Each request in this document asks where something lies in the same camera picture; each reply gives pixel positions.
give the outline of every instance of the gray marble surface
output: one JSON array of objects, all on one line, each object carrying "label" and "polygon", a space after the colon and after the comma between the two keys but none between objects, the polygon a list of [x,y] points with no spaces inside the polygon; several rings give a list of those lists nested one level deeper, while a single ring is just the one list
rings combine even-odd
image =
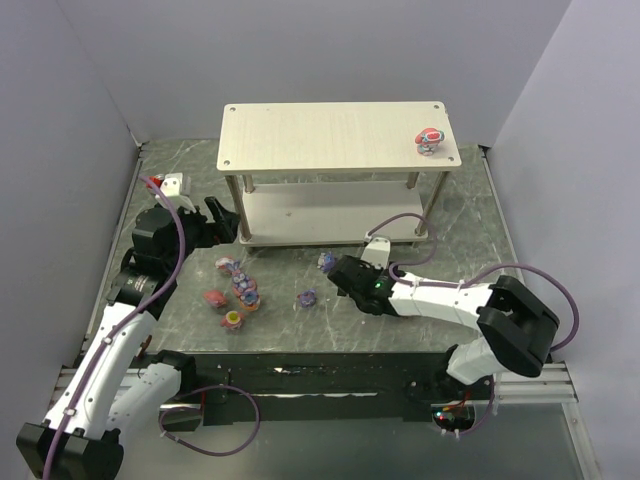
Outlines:
[{"label": "gray marble surface", "polygon": [[[224,177],[215,167],[217,147],[217,140],[151,142],[143,146],[141,172],[147,175],[183,172],[192,178],[191,198],[203,207],[203,213],[210,216],[203,202],[203,198],[210,195],[217,196],[232,209]],[[458,281],[470,278],[489,265],[513,261],[481,151],[470,146],[461,148],[460,153],[463,166],[449,175],[431,217],[439,238],[438,253],[428,265],[410,269],[433,279]],[[418,188],[423,200],[435,176],[421,174]],[[258,184],[404,178],[405,174],[256,175],[254,181]],[[131,246],[136,216],[153,203],[139,182],[110,266],[109,283],[119,269],[124,252]],[[391,258],[424,257],[430,248],[431,240],[418,248],[394,246]],[[316,268],[319,254],[327,250],[327,247],[265,248],[247,255],[237,242],[196,250],[185,262],[178,289],[153,332],[150,350],[443,351],[454,343],[465,343],[476,337],[470,329],[435,319],[374,317],[359,312],[351,300],[336,296],[336,288]],[[360,251],[358,246],[330,250],[338,255],[355,255]],[[218,289],[227,295],[233,309],[240,309],[231,293],[229,277],[214,267],[215,260],[221,256],[242,260],[245,271],[257,280],[262,298],[260,309],[249,313],[245,325],[236,332],[220,327],[221,313],[202,297],[205,291]],[[296,295],[309,288],[318,292],[317,305],[310,309],[295,308]]]}]

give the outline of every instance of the white wall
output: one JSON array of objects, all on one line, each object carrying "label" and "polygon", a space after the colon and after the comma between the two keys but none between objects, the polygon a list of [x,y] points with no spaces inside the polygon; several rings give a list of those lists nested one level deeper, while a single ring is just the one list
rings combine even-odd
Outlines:
[{"label": "white wall", "polygon": [[492,145],[569,0],[59,0],[138,140],[230,102],[442,100]]},{"label": "white wall", "polygon": [[53,1],[0,2],[0,470],[81,344],[136,148]]},{"label": "white wall", "polygon": [[560,357],[607,479],[640,472],[639,18],[634,0],[573,0],[490,151],[520,260],[581,308]]}]

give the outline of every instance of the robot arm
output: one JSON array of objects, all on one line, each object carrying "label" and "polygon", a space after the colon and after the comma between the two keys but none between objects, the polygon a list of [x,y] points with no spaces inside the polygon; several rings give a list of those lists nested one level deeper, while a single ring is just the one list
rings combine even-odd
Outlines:
[{"label": "robot arm", "polygon": [[506,371],[540,375],[559,320],[519,280],[502,275],[493,284],[462,289],[418,286],[429,279],[397,272],[406,285],[389,275],[390,247],[387,238],[375,236],[361,258],[342,257],[328,274],[338,294],[372,315],[426,316],[477,330],[480,338],[455,346],[446,368],[464,385]]},{"label": "robot arm", "polygon": [[[161,191],[177,203],[185,233],[185,258],[196,248],[232,243],[239,223],[237,215],[225,210],[214,197],[208,197],[205,203],[214,219],[208,223],[199,208],[191,204],[188,189],[182,187],[183,180],[181,174],[167,176],[164,182],[168,184],[163,183]],[[25,423],[18,434],[16,444],[37,478],[42,478],[55,434],[61,436],[51,478],[115,478],[124,456],[123,444],[136,427],[157,414],[162,403],[194,387],[194,358],[163,351],[155,356],[145,375],[115,399],[131,360],[149,337],[176,288],[174,283],[115,337],[108,336],[124,317],[167,282],[178,259],[177,226],[171,213],[160,205],[138,215],[132,237],[133,247],[122,260],[120,273],[107,295],[102,321],[71,383],[42,423]],[[102,344],[106,347],[96,357]],[[86,387],[75,409],[69,410],[69,399],[78,390],[80,379],[94,357],[97,363]],[[58,430],[65,416],[70,420],[60,434]]]}]

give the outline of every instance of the small toy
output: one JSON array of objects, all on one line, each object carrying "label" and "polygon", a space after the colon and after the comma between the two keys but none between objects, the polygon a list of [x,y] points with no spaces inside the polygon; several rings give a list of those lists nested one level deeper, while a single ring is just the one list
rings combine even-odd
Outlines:
[{"label": "small toy", "polygon": [[218,270],[222,270],[224,273],[231,275],[233,272],[240,269],[240,262],[231,257],[220,257],[216,260],[215,266]]},{"label": "small toy", "polygon": [[209,290],[202,295],[212,307],[220,308],[227,304],[227,298],[220,290]]},{"label": "small toy", "polygon": [[260,295],[255,290],[247,290],[238,297],[242,308],[249,312],[255,312],[260,306]]},{"label": "small toy", "polygon": [[430,157],[436,151],[440,142],[444,140],[444,132],[437,128],[425,128],[416,137],[418,153],[425,157]]},{"label": "small toy", "polygon": [[315,289],[307,290],[298,295],[298,302],[302,308],[313,307],[316,304],[316,291]]},{"label": "small toy", "polygon": [[247,274],[236,270],[231,277],[232,290],[236,297],[240,298],[240,295],[258,288],[256,282]]},{"label": "small toy", "polygon": [[333,253],[321,253],[320,258],[318,258],[318,268],[322,273],[328,273],[336,264],[336,261],[337,258]]},{"label": "small toy", "polygon": [[229,330],[237,330],[242,326],[243,322],[244,315],[240,312],[236,312],[235,310],[231,310],[222,317],[222,320],[220,320],[220,326],[226,327]]}]

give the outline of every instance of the wooden shelf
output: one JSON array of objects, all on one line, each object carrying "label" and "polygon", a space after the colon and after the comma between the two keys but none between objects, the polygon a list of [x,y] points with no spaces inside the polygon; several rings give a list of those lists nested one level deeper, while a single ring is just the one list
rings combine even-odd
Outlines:
[{"label": "wooden shelf", "polygon": [[[445,136],[431,157],[414,143],[427,127]],[[225,175],[249,175],[425,172],[461,164],[442,102],[363,102],[227,105],[217,166]]]},{"label": "wooden shelf", "polygon": [[[393,215],[422,214],[420,195],[404,182],[334,182],[256,185],[243,194],[252,237],[246,246],[357,244]],[[414,242],[415,218],[401,218],[380,233]]]}]

